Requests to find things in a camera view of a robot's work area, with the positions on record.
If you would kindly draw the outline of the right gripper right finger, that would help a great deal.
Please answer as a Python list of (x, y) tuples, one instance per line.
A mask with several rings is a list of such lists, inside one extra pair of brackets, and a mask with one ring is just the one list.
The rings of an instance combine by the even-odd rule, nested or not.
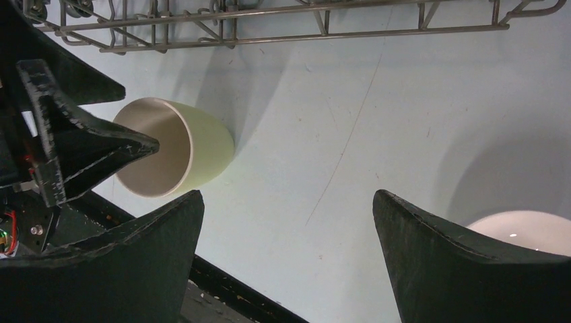
[(433, 215), (384, 189), (372, 213), (402, 322), (569, 322), (570, 258)]

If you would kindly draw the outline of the white ceramic bowl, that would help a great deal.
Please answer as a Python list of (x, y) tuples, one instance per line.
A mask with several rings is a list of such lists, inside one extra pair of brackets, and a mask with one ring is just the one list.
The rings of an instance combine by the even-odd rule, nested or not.
[(570, 220), (539, 211), (506, 211), (479, 219), (468, 228), (535, 251), (570, 255)]

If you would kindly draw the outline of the yellow-green mug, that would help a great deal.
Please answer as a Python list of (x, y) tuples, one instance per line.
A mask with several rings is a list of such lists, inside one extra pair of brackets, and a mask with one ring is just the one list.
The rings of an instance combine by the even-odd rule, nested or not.
[(138, 196), (184, 194), (219, 176), (234, 158), (234, 140), (227, 127), (186, 104), (140, 98), (124, 106), (113, 121), (160, 144), (158, 152), (116, 174), (119, 182)]

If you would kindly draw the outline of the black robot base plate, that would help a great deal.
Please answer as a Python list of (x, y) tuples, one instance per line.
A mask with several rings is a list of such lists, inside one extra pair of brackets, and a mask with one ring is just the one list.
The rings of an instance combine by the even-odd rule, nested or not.
[[(89, 192), (63, 211), (63, 235), (82, 240), (135, 217)], [(194, 256), (179, 322), (305, 322), (301, 316), (239, 281), (200, 256)]]

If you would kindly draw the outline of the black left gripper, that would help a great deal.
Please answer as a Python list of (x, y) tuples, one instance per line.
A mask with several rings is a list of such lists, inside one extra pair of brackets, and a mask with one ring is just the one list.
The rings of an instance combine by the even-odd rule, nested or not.
[[(55, 206), (160, 144), (76, 105), (122, 100), (125, 87), (32, 26), (13, 1), (1, 2), (1, 85), (1, 258), (8, 259), (45, 252), (59, 224)], [(23, 106), (25, 95), (32, 113), (10, 104)]]

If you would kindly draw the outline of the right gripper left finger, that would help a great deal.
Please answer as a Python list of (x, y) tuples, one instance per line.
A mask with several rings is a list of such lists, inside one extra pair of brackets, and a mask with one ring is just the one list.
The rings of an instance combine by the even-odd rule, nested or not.
[(205, 212), (198, 190), (101, 234), (1, 261), (2, 322), (177, 322)]

